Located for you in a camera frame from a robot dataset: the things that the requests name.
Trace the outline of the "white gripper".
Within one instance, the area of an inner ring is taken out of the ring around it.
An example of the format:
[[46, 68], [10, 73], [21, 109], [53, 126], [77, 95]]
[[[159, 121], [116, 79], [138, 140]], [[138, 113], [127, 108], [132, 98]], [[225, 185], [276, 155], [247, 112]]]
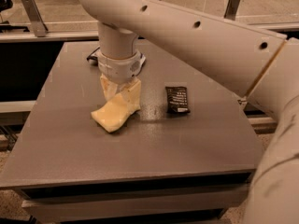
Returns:
[[100, 50], [96, 55], [99, 70], [103, 74], [100, 76], [100, 83], [106, 100], [112, 99], [117, 93], [117, 84], [122, 84], [120, 92], [128, 109], [139, 110], [141, 81], [136, 76], [142, 68], [142, 53], [138, 50], [128, 59], [111, 59]]

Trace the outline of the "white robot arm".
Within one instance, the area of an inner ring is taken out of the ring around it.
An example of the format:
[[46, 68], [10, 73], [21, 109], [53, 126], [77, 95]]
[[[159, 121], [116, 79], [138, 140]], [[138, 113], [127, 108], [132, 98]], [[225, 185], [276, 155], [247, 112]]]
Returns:
[[278, 122], [252, 180], [244, 224], [299, 224], [299, 41], [159, 0], [79, 0], [98, 21], [99, 68], [139, 71], [139, 35]]

